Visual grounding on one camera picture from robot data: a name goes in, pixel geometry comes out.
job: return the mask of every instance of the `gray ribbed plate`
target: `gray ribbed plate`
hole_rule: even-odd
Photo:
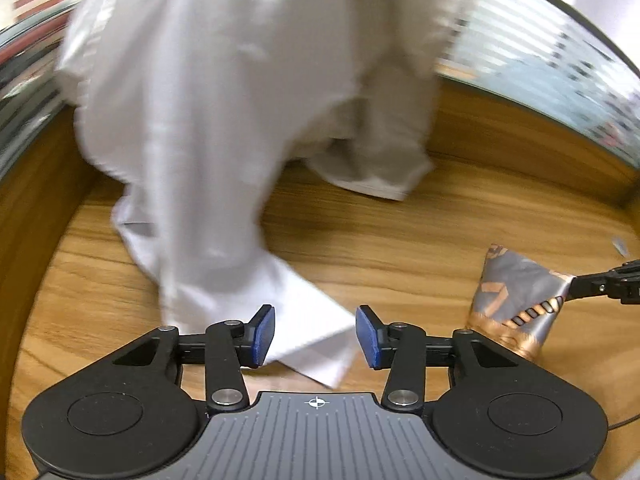
[[[271,392],[214,416],[189,452],[144,478],[495,480],[452,459],[418,416],[383,410],[372,394]]]

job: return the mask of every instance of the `silver screw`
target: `silver screw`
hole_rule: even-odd
[[[242,400],[242,393],[233,388],[222,388],[211,394],[211,400],[220,406],[231,406]]]
[[[411,406],[418,402],[418,394],[411,390],[394,390],[386,398],[396,406]]]

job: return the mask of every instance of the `white cloth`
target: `white cloth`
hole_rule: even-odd
[[[276,333],[267,361],[337,385],[353,354],[353,316],[264,249],[258,218],[300,137],[329,155],[337,153],[331,138],[346,139],[353,160],[310,165],[350,189],[402,198],[428,170],[423,97],[433,77],[412,70],[434,59],[405,59],[392,7],[393,0],[81,2],[62,45],[60,81],[79,105],[84,156],[127,184],[113,221],[159,283],[163,322],[202,332],[271,303]],[[364,129],[356,128],[359,101],[374,103]],[[348,179],[342,170],[352,171]]]

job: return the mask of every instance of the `wooden surface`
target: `wooden surface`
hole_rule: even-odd
[[[300,166],[282,175],[263,225],[271,250],[353,310],[371,304],[386,321],[449,335],[465,322],[493,242],[563,272],[598,272],[622,258],[611,238],[640,244],[618,209],[514,174],[436,160],[403,203],[341,190]],[[44,388],[160,324],[156,288],[110,227],[121,187],[103,178],[69,225],[31,316],[17,364],[8,426],[8,480],[34,478],[19,436],[20,415]],[[585,389],[617,422],[640,412],[640,316],[635,306],[568,303],[543,348],[542,364]],[[201,367],[183,386],[202,398]],[[322,391],[279,364],[245,375],[258,390]],[[384,372],[357,355],[341,390],[380,394]],[[428,397],[447,389],[428,370]],[[610,434],[595,470],[612,480],[640,456],[640,423]]]
[[[605,148],[532,110],[443,79],[432,153],[517,171],[620,204],[636,171]]]
[[[78,153],[72,113],[66,109],[0,182],[0,428],[31,305],[60,237],[96,176]]]

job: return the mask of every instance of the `gray and orange packet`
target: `gray and orange packet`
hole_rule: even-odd
[[[492,245],[466,326],[533,361],[562,309],[573,278]]]

